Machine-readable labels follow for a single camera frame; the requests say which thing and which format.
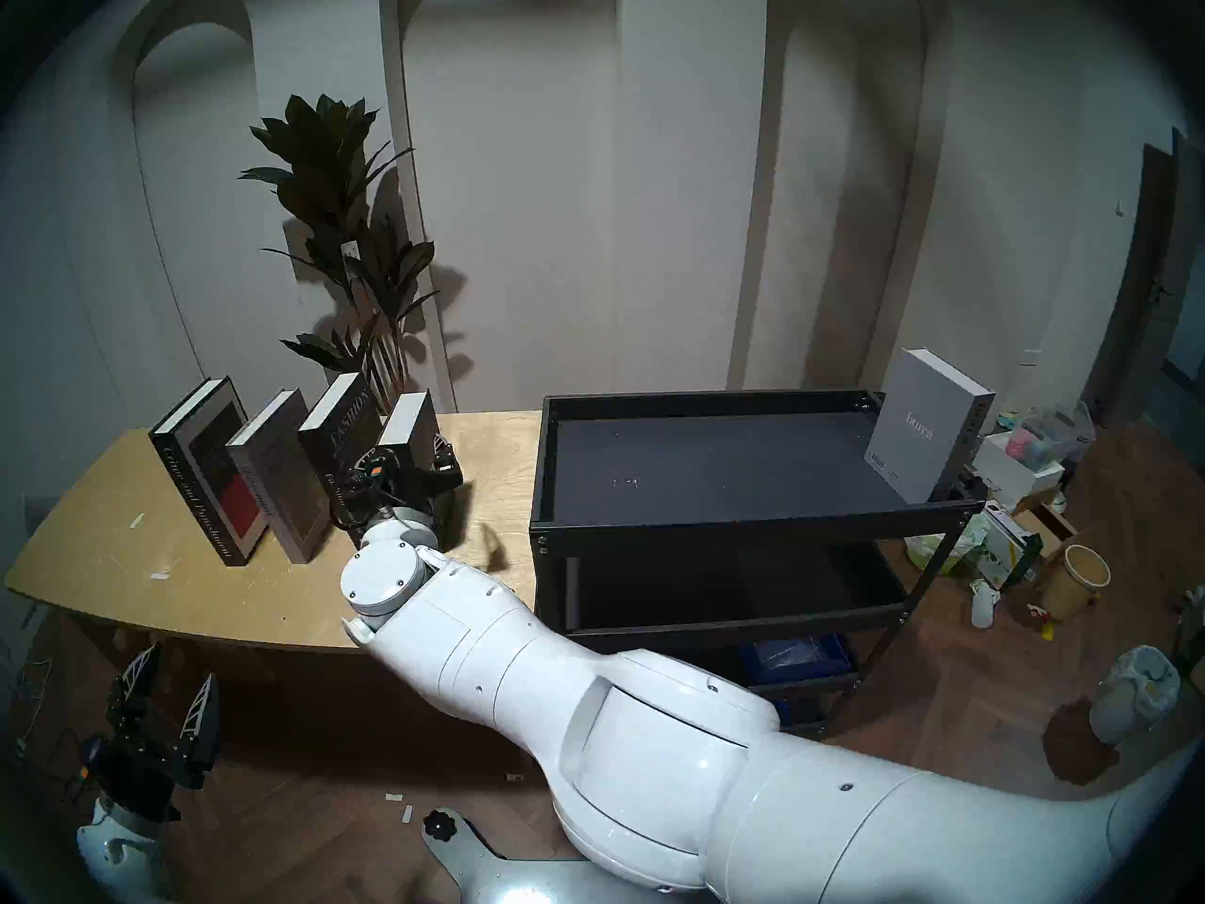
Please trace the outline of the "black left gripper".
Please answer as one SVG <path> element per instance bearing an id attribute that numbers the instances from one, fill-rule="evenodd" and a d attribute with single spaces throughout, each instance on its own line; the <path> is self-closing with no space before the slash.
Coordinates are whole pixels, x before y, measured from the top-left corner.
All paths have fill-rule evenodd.
<path id="1" fill-rule="evenodd" d="M 160 663 L 160 644 L 139 652 L 113 680 L 106 721 L 111 733 L 96 733 L 80 746 L 86 782 L 96 785 L 117 808 L 149 822 L 180 818 L 176 788 L 200 789 L 219 750 L 219 687 L 208 674 L 186 714 L 175 746 L 152 739 L 142 727 Z"/>

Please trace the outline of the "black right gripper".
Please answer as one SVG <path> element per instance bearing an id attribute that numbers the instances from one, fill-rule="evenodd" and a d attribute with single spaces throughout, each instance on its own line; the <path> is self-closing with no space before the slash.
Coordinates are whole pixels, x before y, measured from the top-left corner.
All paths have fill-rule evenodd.
<path id="1" fill-rule="evenodd" d="M 337 475 L 329 504 L 334 526 L 364 535 L 387 519 L 411 521 L 439 535 L 437 501 L 464 485 L 449 440 L 434 440 L 434 466 L 421 468 L 398 448 L 372 448 Z"/>

